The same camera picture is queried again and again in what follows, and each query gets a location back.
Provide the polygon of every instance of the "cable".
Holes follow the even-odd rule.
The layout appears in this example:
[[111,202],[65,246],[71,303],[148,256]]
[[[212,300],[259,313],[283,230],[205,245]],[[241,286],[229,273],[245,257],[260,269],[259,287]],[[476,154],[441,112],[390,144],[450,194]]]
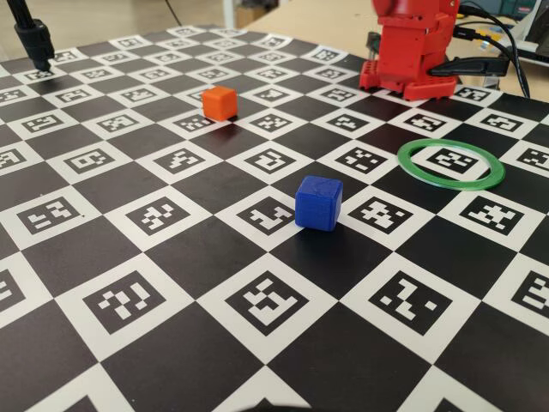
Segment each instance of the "cable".
[[513,56],[512,56],[513,58],[511,59],[511,61],[513,62],[513,64],[516,67],[516,76],[518,77],[518,82],[521,85],[522,94],[524,94],[524,97],[529,99],[530,98],[530,87],[528,85],[528,80],[526,78],[526,75],[525,75],[524,71],[522,70],[521,61],[518,58],[518,48],[516,47],[515,38],[513,37],[513,34],[507,28],[507,26],[505,26],[499,19],[497,19],[496,17],[494,17],[490,13],[487,13],[485,10],[482,10],[482,9],[477,9],[476,7],[464,6],[462,4],[460,6],[460,13],[463,13],[464,15],[476,15],[477,17],[482,17],[484,19],[489,19],[489,20],[493,21],[494,23],[496,23],[498,26],[500,26],[504,30],[505,34],[507,34],[507,36],[509,37],[509,40],[511,42],[511,47],[513,49]]
[[175,11],[173,11],[173,7],[170,4],[170,0],[166,0],[166,6],[168,6],[168,9],[170,10],[170,13],[172,13],[173,18],[178,23],[178,26],[181,26],[181,21],[179,21],[178,16],[175,14]]

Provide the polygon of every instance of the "checkerboard mat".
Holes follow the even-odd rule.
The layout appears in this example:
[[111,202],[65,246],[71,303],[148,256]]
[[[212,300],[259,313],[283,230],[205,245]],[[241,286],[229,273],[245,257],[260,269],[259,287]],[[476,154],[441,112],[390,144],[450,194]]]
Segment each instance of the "checkerboard mat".
[[[0,409],[549,409],[549,105],[358,90],[362,59],[175,27],[0,67]],[[238,90],[238,116],[201,92]],[[484,148],[489,191],[397,165]],[[413,161],[478,179],[475,154]],[[344,183],[297,227],[305,175]]]

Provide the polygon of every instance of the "black square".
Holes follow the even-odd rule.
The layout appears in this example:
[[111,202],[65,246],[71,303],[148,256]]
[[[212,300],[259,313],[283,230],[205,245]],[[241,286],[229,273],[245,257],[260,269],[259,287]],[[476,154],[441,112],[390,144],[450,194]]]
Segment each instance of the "black square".
[[531,271],[516,290],[511,300],[530,311],[537,312],[541,316],[549,318],[549,306],[546,304],[546,295],[548,292],[547,278]]
[[349,216],[386,234],[391,234],[407,221],[412,214],[378,197],[371,197],[367,202],[349,213]]
[[106,213],[164,186],[148,170],[129,163],[84,180],[75,188],[101,213]]
[[262,367],[196,303],[102,365],[136,411],[193,412],[215,409]]
[[410,124],[413,127],[417,127],[418,129],[423,129],[427,131],[437,131],[444,125],[446,125],[446,122],[443,120],[432,118],[430,116],[426,116],[425,114],[414,114],[411,118],[407,118],[404,120],[404,123]]
[[[265,336],[286,322],[308,301],[268,270],[225,299],[232,309]],[[266,316],[265,313],[278,316]]]
[[33,200],[66,185],[67,182],[45,162],[0,176],[0,210]]
[[460,216],[495,232],[508,235],[524,217],[524,214],[486,197],[477,196],[460,213]]
[[441,148],[427,159],[430,163],[445,167],[452,172],[464,174],[479,161],[473,157],[457,153],[449,148]]
[[154,159],[154,163],[163,167],[172,174],[182,172],[183,170],[199,165],[204,161],[205,160],[202,157],[198,154],[194,154],[187,148],[181,148],[180,150],[175,150],[170,154],[165,154],[158,159]]
[[150,155],[180,142],[181,137],[158,124],[141,127],[109,140],[112,146],[132,159]]
[[103,217],[23,251],[54,297],[138,253],[139,250]]
[[339,303],[268,366],[311,407],[341,412],[397,410],[430,367]]
[[27,143],[44,159],[50,159],[100,141],[101,139],[92,131],[77,124],[34,137],[27,140]]
[[244,161],[250,163],[253,167],[257,167],[262,172],[271,174],[291,165],[296,160],[272,148],[267,148]]
[[312,99],[308,96],[298,97],[276,108],[309,121],[320,118],[336,109],[336,107],[328,103]]
[[391,277],[369,301],[422,336],[452,303],[402,271]]
[[524,122],[506,118],[504,116],[500,116],[499,114],[489,114],[486,118],[480,120],[480,122],[500,130],[511,132],[517,130],[524,124]]
[[25,299],[9,270],[0,270],[0,312]]
[[96,364],[54,301],[0,330],[0,404],[27,410]]
[[373,118],[379,118],[384,121],[389,121],[397,117],[399,114],[407,112],[410,107],[401,105],[394,101],[380,99],[376,96],[369,96],[359,100],[356,103],[348,106],[347,109],[354,110]]
[[237,216],[257,230],[270,235],[293,221],[293,210],[272,197],[265,197]]
[[349,197],[356,195],[359,191],[364,189],[367,184],[357,179],[352,178],[348,174],[341,173],[337,170],[327,167],[320,163],[313,162],[310,165],[302,167],[297,172],[286,176],[285,178],[274,183],[273,186],[279,191],[283,191],[288,196],[295,197],[296,191],[298,191],[301,182],[305,176],[323,176],[327,179],[338,179],[343,182],[343,201],[346,201]]
[[340,299],[378,266],[390,250],[337,224],[331,233],[302,230],[271,253]]
[[111,335],[166,301],[136,270],[83,300]]
[[236,124],[228,124],[192,140],[194,144],[221,159],[229,159],[266,141],[263,137]]
[[481,302],[436,366],[501,410],[542,412],[547,344],[546,335]]
[[20,212],[17,214],[17,217],[30,233],[36,234],[65,223],[79,215],[76,209],[64,197],[58,197],[57,199],[42,203],[40,206]]
[[338,163],[344,166],[351,167],[359,172],[367,174],[374,170],[379,165],[383,164],[387,159],[384,157],[357,147],[349,150],[344,155],[335,159]]
[[435,216],[397,252],[479,299],[504,273],[516,253]]
[[314,124],[304,124],[277,137],[276,142],[312,159],[319,159],[349,140]]
[[149,236],[188,216],[190,215],[187,211],[167,197],[161,197],[126,215]]

